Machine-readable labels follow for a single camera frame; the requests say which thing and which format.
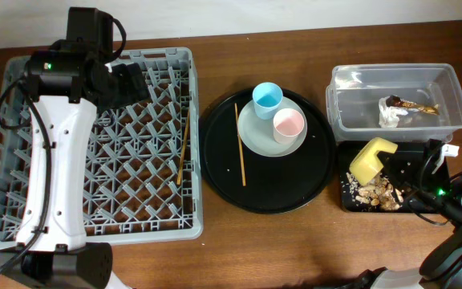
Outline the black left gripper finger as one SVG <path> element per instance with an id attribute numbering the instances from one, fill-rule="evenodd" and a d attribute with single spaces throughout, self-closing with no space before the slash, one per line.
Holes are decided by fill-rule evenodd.
<path id="1" fill-rule="evenodd" d="M 103 85 L 102 95 L 97 101 L 97 112 L 102 113 L 108 109 L 117 109 L 135 102 L 132 80 L 132 66 L 119 64 L 111 68 L 112 72 Z"/>
<path id="2" fill-rule="evenodd" d="M 149 98 L 148 85 L 138 63 L 124 66 L 124 104 L 131 105 Z"/>

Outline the yellow bowl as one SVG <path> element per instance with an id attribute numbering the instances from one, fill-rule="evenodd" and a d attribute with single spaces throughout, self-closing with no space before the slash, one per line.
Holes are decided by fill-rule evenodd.
<path id="1" fill-rule="evenodd" d="M 395 153 L 396 143 L 376 137 L 370 140 L 356 155 L 349 166 L 351 174 L 360 185 L 367 185 L 383 168 L 379 153 Z"/>

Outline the food scraps pile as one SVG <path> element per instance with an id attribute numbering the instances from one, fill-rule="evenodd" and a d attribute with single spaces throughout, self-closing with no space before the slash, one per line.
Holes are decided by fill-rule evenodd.
<path id="1" fill-rule="evenodd" d="M 365 205 L 368 210 L 397 211 L 402 207 L 402 192 L 390 183 L 387 176 L 378 173 L 366 185 L 361 185 L 351 173 L 346 173 L 346 194 L 355 207 Z"/>

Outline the white tissue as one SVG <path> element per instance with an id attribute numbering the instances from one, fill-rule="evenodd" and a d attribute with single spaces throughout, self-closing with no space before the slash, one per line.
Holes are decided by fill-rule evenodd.
<path id="1" fill-rule="evenodd" d="M 408 111 L 398 107 L 387 105 L 388 97 L 379 100 L 379 126 L 381 128 L 396 128 L 401 116 L 406 116 Z"/>

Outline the gold snack wrapper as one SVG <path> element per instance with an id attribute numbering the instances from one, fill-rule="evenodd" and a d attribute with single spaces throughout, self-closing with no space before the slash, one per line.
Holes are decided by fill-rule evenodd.
<path id="1" fill-rule="evenodd" d="M 402 108 L 408 111 L 423 112 L 435 116 L 440 114 L 438 105 L 435 107 L 429 107 L 422 104 L 417 104 L 415 102 L 403 100 L 400 97 L 394 95 L 387 97 L 386 105 L 388 107 Z"/>

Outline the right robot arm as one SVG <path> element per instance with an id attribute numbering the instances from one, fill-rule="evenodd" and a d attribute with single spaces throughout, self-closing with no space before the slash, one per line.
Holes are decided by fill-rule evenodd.
<path id="1" fill-rule="evenodd" d="M 385 267 L 364 271 L 348 288 L 457 288 L 462 289 L 462 172 L 448 180 L 445 194 L 413 192 L 427 206 L 454 225 L 454 234 L 442 242 L 423 261 L 418 270 L 390 271 Z"/>

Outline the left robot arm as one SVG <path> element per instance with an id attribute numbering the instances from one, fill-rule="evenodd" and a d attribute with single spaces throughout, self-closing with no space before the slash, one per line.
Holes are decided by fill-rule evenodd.
<path id="1" fill-rule="evenodd" d="M 106 242 L 89 242 L 83 225 L 87 146 L 96 117 L 149 98 L 138 64 L 120 64 L 110 14 L 68 12 L 67 35 L 36 51 L 14 81 L 30 109 L 32 132 L 26 207 L 15 246 L 0 250 L 0 276 L 32 288 L 121 288 Z"/>

